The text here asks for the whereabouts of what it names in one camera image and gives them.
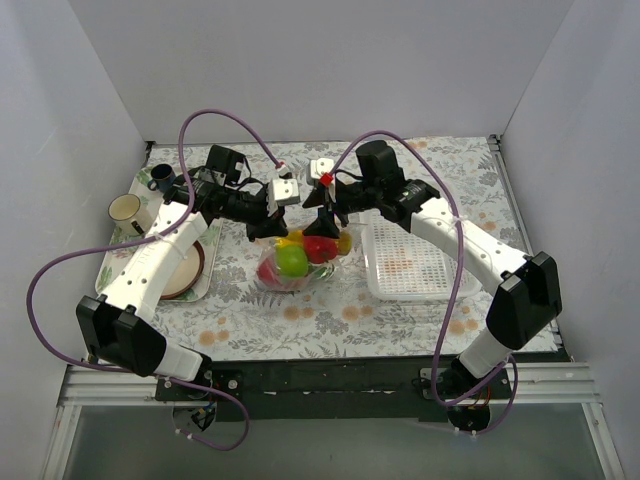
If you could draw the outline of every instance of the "mug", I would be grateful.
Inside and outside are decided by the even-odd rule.
[[[116,197],[109,205],[109,216],[127,235],[144,235],[153,223],[140,198],[132,193]]]
[[[160,190],[167,193],[167,190],[173,185],[176,174],[168,163],[161,163],[151,169],[151,180],[147,183],[147,188],[152,192]]]

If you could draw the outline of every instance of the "green patterned tray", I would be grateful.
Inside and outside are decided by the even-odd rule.
[[[158,191],[151,191],[147,188],[147,183],[151,180],[149,171],[152,167],[143,168],[136,174],[136,178],[131,184],[129,193],[133,193],[140,197],[142,203],[147,207],[152,217],[158,214],[160,205],[162,204],[162,193]],[[216,252],[218,251],[218,243],[220,240],[220,231],[222,226],[222,220],[214,220],[206,232],[204,232],[198,241],[202,244],[204,250],[204,268],[202,275],[198,281],[189,290],[184,292],[177,298],[170,300],[172,302],[195,302],[202,298],[209,290],[209,284],[211,283],[211,273],[213,272],[213,265],[216,258]],[[119,227],[116,227],[111,235],[109,245],[117,243],[123,243],[129,240],[133,240],[139,237],[130,237],[126,235]],[[122,269],[127,265],[129,259],[136,251],[136,247],[125,248],[123,250],[116,250],[113,252],[107,252],[100,266],[100,274],[96,279],[96,293],[98,295],[105,289],[111,282],[112,278],[115,278],[120,274]]]

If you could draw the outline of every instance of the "green apple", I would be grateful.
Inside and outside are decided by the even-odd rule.
[[[287,245],[276,249],[276,265],[279,273],[287,277],[304,277],[309,272],[309,261],[304,248]]]

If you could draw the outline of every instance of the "white basket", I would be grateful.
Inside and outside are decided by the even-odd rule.
[[[382,300],[443,303],[449,300],[457,262],[431,243],[405,232],[378,212],[361,220],[362,247],[371,293]],[[458,299],[480,291],[480,282],[466,270]]]

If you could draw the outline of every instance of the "white mug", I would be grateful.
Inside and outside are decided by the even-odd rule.
[[[109,216],[124,233],[130,236],[144,235],[153,223],[140,198],[132,193],[116,197],[109,205]]]

